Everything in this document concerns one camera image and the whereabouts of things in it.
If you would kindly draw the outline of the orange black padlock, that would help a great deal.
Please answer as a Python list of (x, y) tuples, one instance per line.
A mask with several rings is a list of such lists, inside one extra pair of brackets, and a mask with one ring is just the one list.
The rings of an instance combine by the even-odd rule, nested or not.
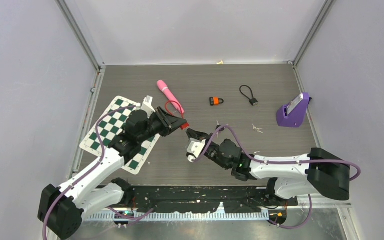
[(209, 105), (210, 106), (217, 106), (217, 105), (221, 105), (223, 103), (224, 103), (224, 100), (222, 98), (215, 97), (215, 96), (209, 97)]

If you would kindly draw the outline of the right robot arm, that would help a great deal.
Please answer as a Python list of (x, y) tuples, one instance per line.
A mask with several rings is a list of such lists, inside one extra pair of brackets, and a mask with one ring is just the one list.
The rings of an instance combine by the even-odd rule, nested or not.
[(266, 157), (245, 154), (229, 139), (216, 144), (211, 134), (187, 129), (189, 162), (206, 157), (236, 179), (268, 179), (265, 199), (271, 205), (295, 196), (320, 194), (336, 201), (349, 199), (350, 167), (342, 159), (313, 147), (307, 154), (288, 157)]

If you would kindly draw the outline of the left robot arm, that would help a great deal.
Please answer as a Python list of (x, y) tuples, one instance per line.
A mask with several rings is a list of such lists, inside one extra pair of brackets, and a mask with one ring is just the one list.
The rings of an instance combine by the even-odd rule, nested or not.
[(59, 186), (47, 185), (41, 192), (38, 219), (43, 223), (42, 238), (51, 230), (60, 239), (70, 238), (83, 220), (114, 204), (129, 206), (134, 197), (132, 186), (120, 178), (104, 188), (95, 188), (109, 175), (121, 169), (141, 152), (141, 145), (156, 135), (166, 137), (181, 128), (187, 120), (164, 109), (134, 110), (122, 125), (122, 132), (105, 146), (96, 137), (101, 156), (76, 176)]

